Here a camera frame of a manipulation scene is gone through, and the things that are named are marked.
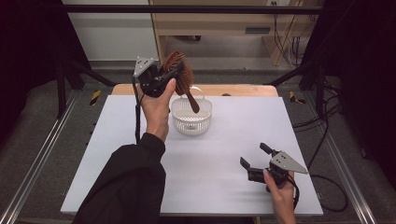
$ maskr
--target white tabletop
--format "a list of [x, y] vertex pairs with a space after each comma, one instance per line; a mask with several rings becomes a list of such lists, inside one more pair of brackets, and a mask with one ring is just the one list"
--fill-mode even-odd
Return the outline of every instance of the white tabletop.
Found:
[[[162, 164], [166, 171], [163, 216], [261, 216], [273, 214], [265, 185], [248, 181], [240, 157], [252, 167], [269, 166], [260, 142], [283, 150], [302, 166], [301, 150], [282, 98], [206, 96], [214, 104], [209, 130], [179, 133], [169, 119]], [[134, 139], [134, 96], [110, 95], [61, 211], [75, 214], [111, 153]], [[142, 113], [141, 133], [146, 130]], [[309, 175], [295, 174], [300, 189], [296, 215], [323, 215]]]

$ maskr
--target gray carpet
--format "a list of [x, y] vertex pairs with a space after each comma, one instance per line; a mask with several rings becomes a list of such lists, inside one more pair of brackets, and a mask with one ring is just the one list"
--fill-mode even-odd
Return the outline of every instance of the gray carpet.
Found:
[[[179, 40], [176, 38], [174, 44], [177, 45]], [[286, 68], [266, 70], [253, 69], [253, 66], [246, 68], [244, 64], [248, 63], [243, 62], [241, 62], [242, 67], [239, 64], [231, 69], [214, 69], [217, 60], [221, 61], [223, 56], [220, 55], [220, 52], [214, 52], [213, 54], [219, 56], [218, 58], [212, 58], [211, 62], [215, 64], [211, 63], [213, 67], [210, 67], [209, 63], [205, 63], [205, 66], [203, 66], [199, 61], [194, 62], [196, 66], [196, 69], [194, 68], [195, 83], [262, 84], [272, 81], [288, 71]], [[265, 52], [260, 53], [260, 55], [263, 58], [267, 57]], [[194, 57], [192, 54], [189, 57], [192, 57], [194, 61], [199, 58], [199, 55]], [[99, 72], [116, 82], [130, 82], [131, 71], [105, 69], [99, 70]], [[111, 92], [109, 87], [99, 84], [89, 77], [84, 76], [83, 78], [87, 82], [84, 91], [78, 92], [78, 100], [70, 118], [64, 125], [62, 134], [49, 154], [39, 178], [21, 209], [19, 215], [20, 223], [69, 223], [68, 220], [72, 219], [71, 216], [60, 213], [64, 194], [73, 180], [87, 143], [90, 141], [94, 123], [100, 116], [106, 96]], [[277, 87], [279, 95], [284, 99], [292, 124], [307, 121], [314, 117], [308, 104], [298, 104], [290, 101], [290, 91], [293, 91], [299, 100], [306, 100], [305, 97], [307, 95], [313, 94], [311, 91], [299, 91], [298, 85], [296, 85], [299, 79], [299, 77], [296, 77]], [[329, 80], [334, 85], [338, 84], [337, 78], [329, 77]], [[102, 90], [102, 93], [96, 105], [89, 105], [96, 90]], [[0, 183], [2, 185], [0, 186], [0, 211], [4, 211], [12, 200], [55, 122], [57, 114], [56, 91], [56, 82], [49, 82], [32, 90], [27, 101], [28, 104], [22, 111], [20, 120], [12, 131], [13, 134], [1, 146]], [[331, 94], [326, 92], [325, 98], [330, 96]], [[329, 107], [335, 104], [337, 104], [337, 100], [331, 100]], [[340, 151], [342, 151], [343, 158], [347, 161], [347, 165], [359, 184], [377, 223], [396, 223], [396, 217], [394, 216], [396, 214], [395, 189], [382, 175], [375, 161], [366, 160], [361, 156], [360, 145], [356, 141], [345, 116], [342, 113], [335, 113], [330, 117], [329, 123], [330, 134]], [[322, 137], [320, 128], [315, 127], [307, 131], [297, 132], [296, 137], [305, 162], [308, 163]], [[329, 146], [326, 144], [320, 148], [310, 173], [324, 175], [343, 186], [339, 174], [335, 172], [334, 164], [329, 156]], [[322, 197], [320, 199], [322, 204], [330, 208], [341, 208], [344, 205], [343, 194], [335, 185], [320, 178], [313, 178], [313, 182], [317, 192]], [[324, 209], [324, 216], [322, 217], [298, 217], [298, 220], [299, 223], [361, 223], [350, 201], [347, 209], [343, 212], [332, 212]], [[216, 222], [206, 220], [202, 223]], [[262, 223], [276, 222], [273, 217], [269, 216], [262, 217]]]

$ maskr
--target cable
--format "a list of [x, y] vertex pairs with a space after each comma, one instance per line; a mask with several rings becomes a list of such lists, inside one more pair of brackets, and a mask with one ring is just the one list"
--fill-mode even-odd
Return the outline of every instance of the cable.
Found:
[[[323, 134], [322, 138], [320, 139], [320, 142], [319, 142], [317, 148], [315, 149], [315, 153], [314, 153], [314, 155], [313, 155], [311, 161], [308, 163], [308, 166], [307, 166], [307, 169], [308, 169], [308, 170], [311, 168], [312, 162], [314, 161], [315, 157], [318, 155], [318, 152], [319, 152], [319, 150], [320, 150], [320, 147], [321, 147], [321, 145], [322, 145], [324, 139], [326, 138], [326, 134], [327, 134], [327, 132], [328, 132], [328, 130], [329, 130], [329, 120], [328, 120], [329, 114], [333, 115], [333, 114], [335, 114], [336, 111], [339, 110], [339, 109], [337, 109], [335, 112], [331, 113], [331, 111], [332, 111], [333, 109], [335, 109], [337, 106], [339, 106], [340, 104], [337, 104], [337, 105], [333, 106], [329, 111], [327, 110], [327, 104], [330, 102], [331, 99], [334, 99], [334, 98], [336, 98], [336, 97], [338, 97], [338, 95], [334, 95], [334, 96], [330, 97], [328, 100], [325, 101], [325, 105], [324, 105], [324, 107], [325, 107], [325, 109], [324, 109], [324, 111], [325, 111], [325, 114], [324, 114], [324, 115], [325, 115], [325, 116], [324, 116], [324, 122], [326, 123], [326, 129], [325, 129], [325, 131], [324, 131], [324, 134]], [[323, 176], [323, 175], [310, 175], [310, 176], [311, 176], [311, 177], [316, 177], [316, 178], [322, 178], [322, 179], [325, 179], [325, 180], [327, 180], [327, 181], [333, 183], [337, 188], [339, 188], [339, 189], [341, 190], [342, 194], [344, 195], [345, 204], [344, 204], [344, 206], [343, 206], [342, 208], [340, 208], [340, 209], [330, 208], [330, 207], [324, 205], [323, 203], [320, 203], [320, 205], [321, 205], [324, 209], [327, 209], [327, 210], [332, 211], [332, 212], [343, 212], [343, 211], [345, 211], [345, 210], [347, 209], [347, 207], [348, 207], [348, 197], [347, 197], [346, 192], [341, 188], [340, 185], [338, 185], [335, 181], [333, 181], [333, 180], [331, 180], [330, 178], [328, 178], [328, 177], [326, 177], [326, 176]]]
[[134, 130], [134, 138], [136, 139], [136, 143], [139, 143], [140, 141], [140, 105], [141, 105], [141, 100], [139, 101], [139, 94], [137, 92], [136, 88], [136, 82], [134, 80], [134, 76], [132, 76], [132, 86], [134, 87], [134, 97], [136, 99], [136, 106], [134, 107], [135, 115], [136, 115], [136, 126]]
[[289, 175], [289, 178], [287, 178], [286, 180], [287, 180], [288, 182], [290, 182], [290, 183], [294, 186], [294, 188], [296, 189], [296, 193], [295, 193], [295, 195], [294, 195], [294, 200], [293, 200], [293, 208], [295, 209], [296, 206], [297, 206], [297, 203], [298, 203], [299, 200], [300, 200], [300, 190], [299, 190], [299, 188], [297, 187], [297, 184], [296, 184], [294, 178], [293, 178], [291, 175]]
[[323, 208], [325, 208], [325, 209], [327, 209], [327, 210], [329, 210], [329, 211], [332, 211], [332, 212], [344, 212], [344, 211], [347, 209], [347, 206], [349, 205], [348, 197], [347, 197], [346, 192], [341, 188], [341, 186], [340, 186], [339, 184], [337, 184], [335, 181], [333, 181], [333, 180], [331, 180], [330, 178], [328, 178], [328, 177], [326, 177], [326, 176], [323, 176], [323, 175], [310, 175], [310, 176], [311, 176], [311, 177], [315, 177], [315, 178], [325, 179], [325, 180], [327, 180], [327, 181], [333, 183], [337, 188], [339, 188], [339, 189], [341, 190], [342, 194], [344, 195], [345, 203], [344, 203], [344, 206], [343, 206], [342, 208], [339, 208], [339, 209], [337, 209], [337, 208], [330, 208], [330, 207], [324, 205], [323, 203], [321, 203], [320, 205], [321, 205]]

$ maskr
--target floor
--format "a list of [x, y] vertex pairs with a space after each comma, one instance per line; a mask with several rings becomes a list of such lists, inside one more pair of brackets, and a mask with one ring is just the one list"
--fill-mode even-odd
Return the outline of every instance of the floor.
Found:
[[[196, 41], [193, 36], [174, 36], [168, 41], [167, 53], [173, 50], [186, 54], [194, 70], [195, 83], [260, 85], [292, 69], [286, 63], [273, 67], [259, 36], [202, 36], [201, 41]], [[96, 71], [116, 82], [130, 82], [131, 71], [100, 66], [96, 67]], [[86, 81], [84, 90], [68, 92], [69, 99], [72, 99], [69, 103], [72, 104], [73, 99], [75, 102], [65, 123], [56, 124], [56, 83], [50, 82], [32, 90], [28, 104], [15, 125], [14, 134], [1, 146], [0, 182], [7, 184], [0, 187], [0, 211], [6, 212], [12, 205], [18, 215], [16, 223], [70, 223], [72, 217], [61, 214], [59, 209], [100, 116], [106, 95], [111, 93], [111, 88], [83, 77]], [[279, 96], [284, 99], [292, 124], [316, 116], [312, 106], [315, 104], [315, 88], [300, 91], [300, 79], [294, 77], [276, 87]], [[339, 85], [337, 77], [327, 79], [332, 85]], [[89, 102], [96, 90], [102, 93], [96, 105], [92, 106]], [[291, 91], [296, 100], [290, 99]], [[333, 95], [334, 92], [325, 91], [326, 99]], [[323, 209], [323, 217], [298, 217], [298, 222], [396, 223], [395, 189], [381, 174], [375, 161], [361, 156], [360, 144], [337, 99], [330, 100], [327, 109], [331, 108], [335, 113], [329, 117], [329, 131], [310, 169], [310, 174], [326, 177], [313, 177], [313, 182], [323, 208], [327, 208]], [[61, 132], [52, 136], [53, 143], [47, 143], [47, 136], [56, 125], [61, 127]], [[294, 130], [305, 163], [313, 158], [325, 127], [318, 121]], [[47, 143], [47, 154], [43, 143]], [[37, 164], [36, 156], [40, 154], [44, 155], [44, 160], [40, 166], [33, 166], [36, 174], [29, 173], [32, 164]], [[32, 177], [30, 183], [23, 182], [26, 174]], [[19, 187], [28, 194], [21, 193]], [[21, 200], [16, 202], [14, 196], [21, 196]], [[219, 223], [212, 221], [202, 223]], [[262, 217], [262, 223], [276, 222], [273, 217]]]

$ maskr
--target black sleeve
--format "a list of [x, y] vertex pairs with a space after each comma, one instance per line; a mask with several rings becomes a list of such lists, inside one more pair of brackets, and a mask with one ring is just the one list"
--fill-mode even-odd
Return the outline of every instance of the black sleeve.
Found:
[[78, 209], [74, 224], [157, 223], [163, 202], [165, 144], [144, 133], [138, 145], [122, 146], [108, 160]]

